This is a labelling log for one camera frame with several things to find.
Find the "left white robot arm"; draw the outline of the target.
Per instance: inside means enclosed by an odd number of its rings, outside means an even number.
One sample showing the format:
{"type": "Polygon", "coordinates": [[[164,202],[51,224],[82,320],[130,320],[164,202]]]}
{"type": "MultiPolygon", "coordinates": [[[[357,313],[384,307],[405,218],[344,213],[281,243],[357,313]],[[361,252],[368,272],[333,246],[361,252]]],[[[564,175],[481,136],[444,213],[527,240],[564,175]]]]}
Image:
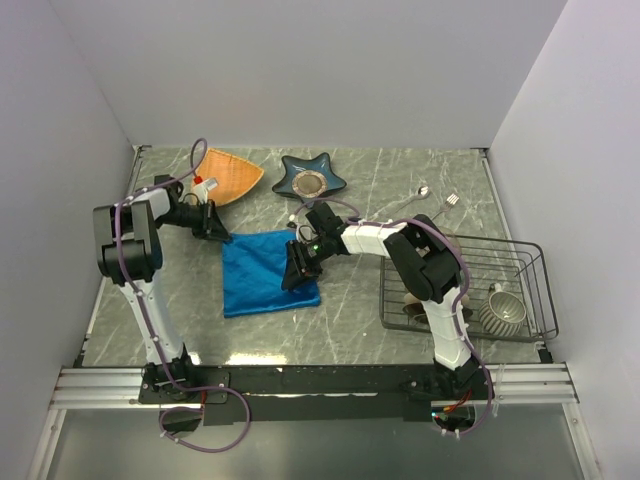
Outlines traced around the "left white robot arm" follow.
{"type": "Polygon", "coordinates": [[[144,339],[143,389],[162,399],[190,400],[199,379],[162,293],[159,229],[170,225],[199,240],[227,242],[231,235],[215,203],[190,202],[180,180],[159,175],[124,202],[94,208],[92,220],[99,271],[125,296],[144,339]]]}

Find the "blue cloth napkin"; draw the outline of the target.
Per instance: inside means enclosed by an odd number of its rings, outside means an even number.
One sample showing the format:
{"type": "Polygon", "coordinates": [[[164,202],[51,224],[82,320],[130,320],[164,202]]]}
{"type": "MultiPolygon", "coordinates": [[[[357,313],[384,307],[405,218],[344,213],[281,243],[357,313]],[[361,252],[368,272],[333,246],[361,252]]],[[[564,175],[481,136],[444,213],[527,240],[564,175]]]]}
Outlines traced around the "blue cloth napkin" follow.
{"type": "Polygon", "coordinates": [[[286,268],[288,230],[232,234],[223,244],[223,315],[234,318],[284,310],[317,307],[316,282],[292,292],[281,288],[286,268]]]}

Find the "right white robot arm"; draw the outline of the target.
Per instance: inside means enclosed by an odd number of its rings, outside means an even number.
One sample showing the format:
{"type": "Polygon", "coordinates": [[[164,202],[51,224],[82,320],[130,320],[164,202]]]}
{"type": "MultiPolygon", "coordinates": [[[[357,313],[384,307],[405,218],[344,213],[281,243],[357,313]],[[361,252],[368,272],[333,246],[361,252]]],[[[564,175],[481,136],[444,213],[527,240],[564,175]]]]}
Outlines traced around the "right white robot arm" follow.
{"type": "Polygon", "coordinates": [[[306,214],[316,237],[286,243],[281,288],[293,291],[323,272],[321,263],[338,255],[374,255],[393,263],[405,289],[419,300],[434,342],[434,367],[424,390],[457,399],[482,383],[479,363],[464,323],[462,297],[469,286],[461,255],[424,215],[389,223],[343,220],[325,202],[306,214]]]}

